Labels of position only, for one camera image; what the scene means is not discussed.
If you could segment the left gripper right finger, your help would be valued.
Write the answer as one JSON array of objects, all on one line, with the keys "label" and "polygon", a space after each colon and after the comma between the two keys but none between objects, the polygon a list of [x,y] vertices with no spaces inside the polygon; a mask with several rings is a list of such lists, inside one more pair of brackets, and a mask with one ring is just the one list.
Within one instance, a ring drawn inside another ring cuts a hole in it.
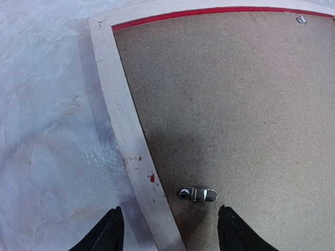
[{"label": "left gripper right finger", "polygon": [[220,250],[278,251],[261,238],[231,207],[222,205],[218,212]]}]

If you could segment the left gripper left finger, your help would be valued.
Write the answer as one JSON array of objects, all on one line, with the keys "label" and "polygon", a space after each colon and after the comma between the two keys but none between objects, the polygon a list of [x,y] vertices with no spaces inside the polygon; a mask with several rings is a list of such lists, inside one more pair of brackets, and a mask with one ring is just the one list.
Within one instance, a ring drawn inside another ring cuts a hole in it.
[{"label": "left gripper left finger", "polygon": [[125,225],[121,207],[110,209],[69,251],[122,251]]}]

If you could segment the red wooden picture frame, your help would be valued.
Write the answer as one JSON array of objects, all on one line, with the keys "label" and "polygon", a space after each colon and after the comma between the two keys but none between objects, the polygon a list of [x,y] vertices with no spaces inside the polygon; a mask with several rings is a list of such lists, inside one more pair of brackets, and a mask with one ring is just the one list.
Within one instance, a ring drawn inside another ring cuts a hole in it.
[{"label": "red wooden picture frame", "polygon": [[185,250],[186,247],[146,143],[114,33],[182,16],[253,11],[334,17],[333,8],[305,1],[151,1],[112,9],[88,20],[99,81],[115,139],[158,250]]}]

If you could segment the brown backing board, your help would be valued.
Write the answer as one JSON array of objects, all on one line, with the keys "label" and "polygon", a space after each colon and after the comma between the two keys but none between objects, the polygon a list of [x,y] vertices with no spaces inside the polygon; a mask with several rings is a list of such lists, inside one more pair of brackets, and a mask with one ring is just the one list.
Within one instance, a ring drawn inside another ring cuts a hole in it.
[{"label": "brown backing board", "polygon": [[334,20],[188,16],[115,33],[188,250],[220,206],[279,250],[334,250]]}]

